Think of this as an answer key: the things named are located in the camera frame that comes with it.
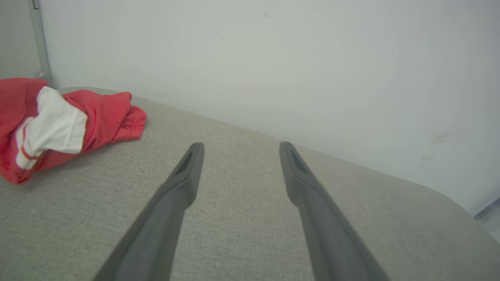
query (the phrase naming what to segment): white fabric patch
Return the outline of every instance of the white fabric patch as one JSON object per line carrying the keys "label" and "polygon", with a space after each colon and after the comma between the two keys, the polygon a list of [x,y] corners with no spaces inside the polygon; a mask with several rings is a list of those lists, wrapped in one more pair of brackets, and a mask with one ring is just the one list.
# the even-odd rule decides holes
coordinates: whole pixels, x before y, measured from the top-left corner
{"label": "white fabric patch", "polygon": [[38,93],[36,102],[38,116],[27,118],[15,132],[18,148],[15,161],[23,169],[33,168],[37,162],[33,157],[39,157],[43,151],[77,154],[84,142],[85,113],[46,86]]}

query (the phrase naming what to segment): gray upholstered cushion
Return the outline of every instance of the gray upholstered cushion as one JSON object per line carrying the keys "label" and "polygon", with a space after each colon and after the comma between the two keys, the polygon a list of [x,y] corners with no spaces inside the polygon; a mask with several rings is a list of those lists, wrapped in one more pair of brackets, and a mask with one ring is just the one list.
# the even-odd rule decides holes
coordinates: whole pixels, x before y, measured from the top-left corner
{"label": "gray upholstered cushion", "polygon": [[[23,186],[0,179],[0,280],[90,280],[194,142],[205,144],[203,172],[171,279],[314,279],[280,140],[143,98],[133,104],[148,114],[140,140],[107,145]],[[500,245],[444,195],[297,149],[392,280],[500,277]]]}

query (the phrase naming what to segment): red and white cloth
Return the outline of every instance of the red and white cloth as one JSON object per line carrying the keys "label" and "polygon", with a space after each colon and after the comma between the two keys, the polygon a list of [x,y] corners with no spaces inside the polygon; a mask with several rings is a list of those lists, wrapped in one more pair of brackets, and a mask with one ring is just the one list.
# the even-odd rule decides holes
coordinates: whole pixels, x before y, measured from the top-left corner
{"label": "red and white cloth", "polygon": [[0,174],[22,184],[108,143],[139,139],[146,113],[131,93],[61,95],[42,79],[0,80]]}

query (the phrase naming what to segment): gray fabric surface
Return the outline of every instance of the gray fabric surface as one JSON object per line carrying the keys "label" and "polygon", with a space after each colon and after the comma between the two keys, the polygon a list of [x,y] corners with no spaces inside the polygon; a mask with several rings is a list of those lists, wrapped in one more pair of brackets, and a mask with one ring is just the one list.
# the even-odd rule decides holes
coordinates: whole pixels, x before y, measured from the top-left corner
{"label": "gray fabric surface", "polygon": [[[0,280],[91,280],[194,142],[205,144],[205,160],[171,280],[314,279],[278,139],[139,97],[132,103],[148,114],[140,140],[23,186],[0,179]],[[498,280],[500,244],[444,195],[297,149],[392,280]]]}

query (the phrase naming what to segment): red cloth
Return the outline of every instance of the red cloth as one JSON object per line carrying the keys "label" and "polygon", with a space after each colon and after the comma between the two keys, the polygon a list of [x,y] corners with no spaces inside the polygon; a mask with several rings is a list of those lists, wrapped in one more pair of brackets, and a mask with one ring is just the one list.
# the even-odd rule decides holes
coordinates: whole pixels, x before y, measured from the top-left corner
{"label": "red cloth", "polygon": [[44,86],[48,84],[42,79],[0,79],[0,173],[8,181],[21,184],[34,171],[59,166],[108,143],[141,137],[147,114],[131,106],[130,92],[114,95],[99,95],[89,90],[70,92],[62,95],[64,99],[87,115],[81,152],[47,150],[32,169],[19,168],[15,161],[19,151],[16,129],[26,118],[38,116],[37,96]]}

